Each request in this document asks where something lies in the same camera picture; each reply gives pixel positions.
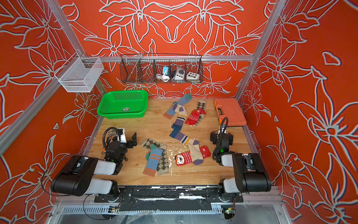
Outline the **cream purple striped sock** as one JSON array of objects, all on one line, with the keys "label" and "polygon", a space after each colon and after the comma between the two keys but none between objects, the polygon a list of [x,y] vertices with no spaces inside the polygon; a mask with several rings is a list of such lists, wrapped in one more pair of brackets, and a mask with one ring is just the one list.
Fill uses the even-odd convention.
[{"label": "cream purple striped sock", "polygon": [[193,161],[192,164],[201,165],[204,162],[204,158],[200,152],[199,142],[197,140],[194,140],[187,135],[184,135],[176,129],[171,132],[170,137],[180,141],[181,144],[188,147]]},{"label": "cream purple striped sock", "polygon": [[180,131],[184,125],[184,122],[186,121],[187,111],[185,106],[179,104],[175,104],[174,109],[175,109],[174,111],[178,113],[178,116],[176,121],[172,125],[172,129],[176,129]]}]

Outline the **green plastic basket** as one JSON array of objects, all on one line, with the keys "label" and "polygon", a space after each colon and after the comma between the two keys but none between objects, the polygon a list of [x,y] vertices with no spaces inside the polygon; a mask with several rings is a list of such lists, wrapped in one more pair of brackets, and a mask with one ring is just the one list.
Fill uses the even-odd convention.
[{"label": "green plastic basket", "polygon": [[144,117],[148,93],[144,90],[111,91],[103,95],[97,109],[107,119],[133,119]]}]

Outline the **brown argyle sock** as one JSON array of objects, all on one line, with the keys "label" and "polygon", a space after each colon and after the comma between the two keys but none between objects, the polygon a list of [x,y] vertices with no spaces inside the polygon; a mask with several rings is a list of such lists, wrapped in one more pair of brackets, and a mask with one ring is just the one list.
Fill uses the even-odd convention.
[{"label": "brown argyle sock", "polygon": [[205,100],[198,100],[197,103],[197,109],[201,109],[204,113],[201,113],[199,115],[199,119],[198,121],[195,123],[196,126],[199,125],[199,123],[205,118],[206,116],[206,106],[207,106],[207,102]]},{"label": "brown argyle sock", "polygon": [[148,149],[149,152],[146,155],[146,159],[148,161],[150,152],[151,152],[151,144],[156,145],[157,147],[163,149],[163,153],[162,153],[162,157],[159,161],[158,167],[157,167],[157,171],[156,174],[157,175],[163,175],[169,172],[169,162],[168,162],[168,157],[167,157],[167,145],[157,142],[151,138],[146,138],[141,142],[141,146],[145,149]]}]

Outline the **red penguin christmas sock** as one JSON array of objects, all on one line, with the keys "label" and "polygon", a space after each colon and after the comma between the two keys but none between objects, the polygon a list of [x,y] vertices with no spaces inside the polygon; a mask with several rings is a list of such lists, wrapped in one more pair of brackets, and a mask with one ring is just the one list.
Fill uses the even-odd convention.
[{"label": "red penguin christmas sock", "polygon": [[[200,152],[204,159],[209,158],[212,155],[206,145],[200,147]],[[193,162],[190,151],[185,151],[181,154],[177,154],[174,158],[177,166],[184,166]]]}]

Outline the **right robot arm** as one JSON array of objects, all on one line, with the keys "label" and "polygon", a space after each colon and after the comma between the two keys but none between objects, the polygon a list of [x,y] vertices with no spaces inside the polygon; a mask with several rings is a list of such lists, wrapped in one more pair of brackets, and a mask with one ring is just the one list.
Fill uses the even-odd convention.
[{"label": "right robot arm", "polygon": [[229,119],[225,117],[218,131],[210,134],[215,145],[212,159],[220,166],[233,168],[234,177],[218,184],[218,195],[271,191],[271,181],[258,153],[243,154],[231,151],[233,135],[226,133]]}]

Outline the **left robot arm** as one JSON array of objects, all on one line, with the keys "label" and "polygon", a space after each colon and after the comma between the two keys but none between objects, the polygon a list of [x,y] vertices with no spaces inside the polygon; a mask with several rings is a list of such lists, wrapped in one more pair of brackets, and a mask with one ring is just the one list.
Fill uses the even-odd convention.
[{"label": "left robot arm", "polygon": [[126,153],[137,146],[137,133],[126,139],[125,129],[110,127],[102,137],[104,159],[73,155],[52,181],[50,189],[55,193],[82,196],[89,194],[120,196],[117,182],[95,178],[94,175],[118,175],[127,161]]}]

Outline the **orange tool case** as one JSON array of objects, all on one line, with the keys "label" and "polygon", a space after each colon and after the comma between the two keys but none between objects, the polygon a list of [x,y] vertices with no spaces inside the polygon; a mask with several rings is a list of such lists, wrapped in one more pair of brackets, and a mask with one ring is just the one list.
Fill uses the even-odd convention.
[{"label": "orange tool case", "polygon": [[228,118],[228,127],[243,127],[247,125],[243,110],[235,98],[215,99],[214,107],[218,115],[219,124]]}]

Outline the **red snowflake christmas sock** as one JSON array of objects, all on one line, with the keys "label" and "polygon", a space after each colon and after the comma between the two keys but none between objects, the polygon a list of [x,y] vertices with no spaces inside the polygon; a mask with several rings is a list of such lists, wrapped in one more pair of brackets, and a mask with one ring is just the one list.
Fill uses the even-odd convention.
[{"label": "red snowflake christmas sock", "polygon": [[185,121],[185,124],[194,126],[199,121],[201,115],[206,115],[206,112],[203,109],[199,108],[193,110]]}]

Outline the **white dotted box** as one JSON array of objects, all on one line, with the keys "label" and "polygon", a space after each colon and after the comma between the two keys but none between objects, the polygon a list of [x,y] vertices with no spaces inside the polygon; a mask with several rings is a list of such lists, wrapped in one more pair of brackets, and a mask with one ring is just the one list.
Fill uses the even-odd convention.
[{"label": "white dotted box", "polygon": [[199,81],[200,75],[198,73],[188,72],[186,75],[186,80],[190,82]]}]

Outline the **white power adapter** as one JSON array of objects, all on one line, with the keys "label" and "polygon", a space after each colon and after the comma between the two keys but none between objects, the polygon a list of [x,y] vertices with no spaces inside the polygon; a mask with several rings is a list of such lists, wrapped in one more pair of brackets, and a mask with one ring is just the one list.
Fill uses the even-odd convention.
[{"label": "white power adapter", "polygon": [[173,76],[173,80],[181,81],[185,78],[186,71],[181,67],[177,67]]}]

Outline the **blue white small box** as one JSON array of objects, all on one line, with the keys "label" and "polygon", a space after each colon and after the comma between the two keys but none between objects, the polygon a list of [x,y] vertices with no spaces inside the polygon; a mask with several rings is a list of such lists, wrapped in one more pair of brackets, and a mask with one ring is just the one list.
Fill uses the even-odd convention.
[{"label": "blue white small box", "polygon": [[168,76],[168,72],[169,72],[169,68],[166,67],[166,66],[164,66],[164,67],[163,67],[163,70],[162,70],[163,76]]}]

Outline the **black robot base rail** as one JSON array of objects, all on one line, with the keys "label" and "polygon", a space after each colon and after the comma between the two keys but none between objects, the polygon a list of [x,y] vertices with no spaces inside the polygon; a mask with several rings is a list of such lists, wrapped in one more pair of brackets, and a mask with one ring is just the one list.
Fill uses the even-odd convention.
[{"label": "black robot base rail", "polygon": [[120,211],[218,212],[216,205],[242,203],[241,193],[226,193],[219,185],[119,186],[117,197],[96,195],[95,203],[116,205]]}]

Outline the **clear acrylic wall bin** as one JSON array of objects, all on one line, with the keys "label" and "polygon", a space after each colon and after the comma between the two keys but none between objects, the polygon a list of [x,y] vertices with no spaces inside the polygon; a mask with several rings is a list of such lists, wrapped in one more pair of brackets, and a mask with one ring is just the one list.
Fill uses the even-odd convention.
[{"label": "clear acrylic wall bin", "polygon": [[72,59],[55,74],[56,79],[67,92],[91,92],[104,70],[98,57]]}]

